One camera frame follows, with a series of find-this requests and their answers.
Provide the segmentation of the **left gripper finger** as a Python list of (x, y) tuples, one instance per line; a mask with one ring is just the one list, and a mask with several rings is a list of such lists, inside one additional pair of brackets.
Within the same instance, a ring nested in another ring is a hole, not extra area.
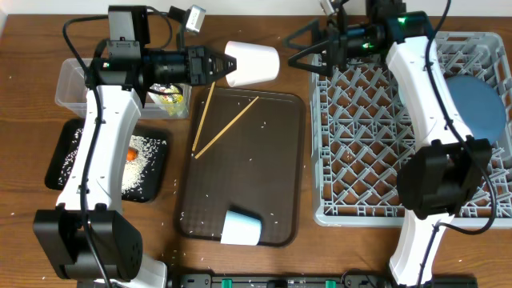
[(208, 46), (204, 47), (204, 57), (208, 66), (236, 66), (236, 58)]
[(208, 66), (204, 69), (205, 84), (209, 85), (212, 82), (216, 82), (219, 79), (224, 78), (228, 74), (234, 72), (236, 69), (236, 66)]

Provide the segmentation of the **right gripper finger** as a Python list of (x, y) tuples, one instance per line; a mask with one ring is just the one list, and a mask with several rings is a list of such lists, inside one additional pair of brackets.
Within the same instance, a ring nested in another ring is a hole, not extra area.
[[(284, 47), (294, 50), (328, 50), (331, 46), (331, 28), (331, 21), (327, 21), (325, 26), (321, 27), (320, 21), (315, 19), (306, 24), (304, 27), (285, 37), (282, 41), (282, 44)], [(310, 36), (310, 41), (307, 44), (298, 43), (298, 39), (300, 37), (307, 35)]]
[(326, 77), (333, 75), (333, 64), (327, 43), (318, 43), (300, 50), (288, 59), (288, 65)]

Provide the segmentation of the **yellow snack wrapper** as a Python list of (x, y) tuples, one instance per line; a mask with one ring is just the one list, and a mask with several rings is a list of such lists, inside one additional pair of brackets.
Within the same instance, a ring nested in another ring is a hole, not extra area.
[(182, 88), (173, 84), (154, 84), (149, 96), (155, 105), (166, 111), (170, 117), (181, 117), (186, 109)]

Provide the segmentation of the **small pink cup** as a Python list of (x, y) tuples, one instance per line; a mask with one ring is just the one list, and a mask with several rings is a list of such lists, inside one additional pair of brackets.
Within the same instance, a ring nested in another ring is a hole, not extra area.
[(278, 76), (280, 59), (272, 46), (229, 41), (225, 54), (236, 59), (236, 70), (226, 76), (230, 87), (268, 82)]

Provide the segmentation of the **wooden chopstick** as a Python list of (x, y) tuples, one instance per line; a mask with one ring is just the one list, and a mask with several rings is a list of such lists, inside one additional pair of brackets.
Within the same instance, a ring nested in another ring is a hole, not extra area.
[(209, 105), (210, 105), (210, 102), (211, 102), (211, 98), (212, 98), (212, 95), (213, 95), (213, 92), (214, 92), (215, 84), (216, 84), (216, 82), (212, 82), (211, 86), (210, 86), (210, 89), (209, 89), (209, 93), (208, 93), (208, 96), (207, 96), (207, 99), (206, 99), (204, 110), (202, 112), (202, 116), (201, 116), (201, 119), (200, 119), (200, 122), (199, 122), (199, 125), (198, 125), (198, 129), (197, 129), (197, 133), (196, 133), (196, 136), (194, 138), (193, 145), (192, 145), (192, 151), (193, 152), (196, 150), (196, 147), (197, 147), (199, 139), (200, 139), (200, 135), (201, 135), (201, 132), (202, 132), (202, 127), (203, 127), (203, 124), (204, 124), (204, 121), (205, 121), (205, 118), (206, 118), (206, 114), (207, 114), (207, 111), (208, 111), (208, 108), (209, 108)]
[(248, 111), (249, 108), (252, 107), (260, 99), (259, 96), (254, 98), (243, 110), (241, 110), (225, 127), (223, 127), (195, 156), (195, 159), (199, 159), (213, 144), (216, 143), (217, 140), (220, 139), (221, 136), (224, 135), (225, 132), (228, 131), (229, 128), (232, 127), (233, 124), (239, 120), (245, 112)]

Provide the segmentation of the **orange carrot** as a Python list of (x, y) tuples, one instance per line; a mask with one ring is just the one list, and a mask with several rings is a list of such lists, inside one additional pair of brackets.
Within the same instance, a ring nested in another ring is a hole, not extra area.
[(128, 162), (134, 161), (138, 157), (138, 151), (135, 148), (129, 147), (127, 154), (126, 154), (126, 160)]

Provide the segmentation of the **pile of white rice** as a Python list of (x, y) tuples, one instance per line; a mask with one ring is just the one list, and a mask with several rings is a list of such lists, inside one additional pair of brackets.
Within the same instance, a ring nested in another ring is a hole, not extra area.
[[(60, 170), (57, 180), (57, 187), (61, 190), (64, 188), (70, 177), (72, 166), (78, 152), (78, 144), (82, 136), (83, 128), (77, 128), (71, 138), (71, 148), (64, 157), (64, 163)], [(138, 135), (130, 137), (129, 147), (138, 151), (138, 157), (132, 161), (126, 161), (123, 178), (122, 178), (122, 195), (127, 196), (129, 193), (142, 195), (144, 189), (142, 185), (145, 180), (150, 177), (150, 172), (156, 171), (156, 160), (158, 154), (165, 152), (167, 141), (158, 138), (149, 138)]]

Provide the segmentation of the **dark blue plate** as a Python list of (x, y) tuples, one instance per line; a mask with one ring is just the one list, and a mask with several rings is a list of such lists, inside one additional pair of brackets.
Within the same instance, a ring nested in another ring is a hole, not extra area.
[(457, 75), (446, 80), (453, 102), (464, 123), (476, 139), (494, 143), (506, 126), (505, 106), (493, 87), (469, 75)]

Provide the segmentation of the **small blue cup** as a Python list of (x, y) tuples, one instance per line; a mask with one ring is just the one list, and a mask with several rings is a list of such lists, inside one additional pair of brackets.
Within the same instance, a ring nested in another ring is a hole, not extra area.
[(221, 244), (256, 246), (262, 232), (257, 218), (228, 210), (221, 233)]

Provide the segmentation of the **light blue bowl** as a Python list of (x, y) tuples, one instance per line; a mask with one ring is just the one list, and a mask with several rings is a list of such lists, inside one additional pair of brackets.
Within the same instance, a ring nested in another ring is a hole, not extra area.
[(398, 96), (399, 96), (401, 104), (405, 107), (406, 106), (405, 93), (402, 91), (400, 86), (398, 87)]

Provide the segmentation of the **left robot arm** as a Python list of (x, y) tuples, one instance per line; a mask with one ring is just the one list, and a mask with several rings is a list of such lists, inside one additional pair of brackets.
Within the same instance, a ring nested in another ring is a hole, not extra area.
[(164, 287), (168, 269), (146, 255), (122, 214), (122, 175), (130, 138), (156, 84), (202, 86), (237, 61), (206, 46), (149, 50), (135, 40), (101, 41), (84, 65), (87, 110), (70, 177), (51, 210), (38, 210), (34, 234), (56, 275), (107, 287)]

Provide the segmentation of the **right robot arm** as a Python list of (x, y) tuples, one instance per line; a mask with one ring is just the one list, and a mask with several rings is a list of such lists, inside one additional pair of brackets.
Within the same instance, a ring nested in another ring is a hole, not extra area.
[(367, 22), (351, 25), (342, 2), (323, 5), (325, 28), (303, 27), (308, 45), (294, 34), (283, 43), (294, 50), (290, 66), (323, 76), (352, 58), (380, 55), (398, 84), (413, 126), (415, 152), (399, 170), (397, 190), (405, 214), (389, 270), (398, 287), (432, 282), (432, 265), (445, 230), (488, 181), (490, 142), (476, 138), (460, 115), (441, 70), (434, 43), (436, 26), (426, 13), (409, 12), (400, 1), (369, 1)]

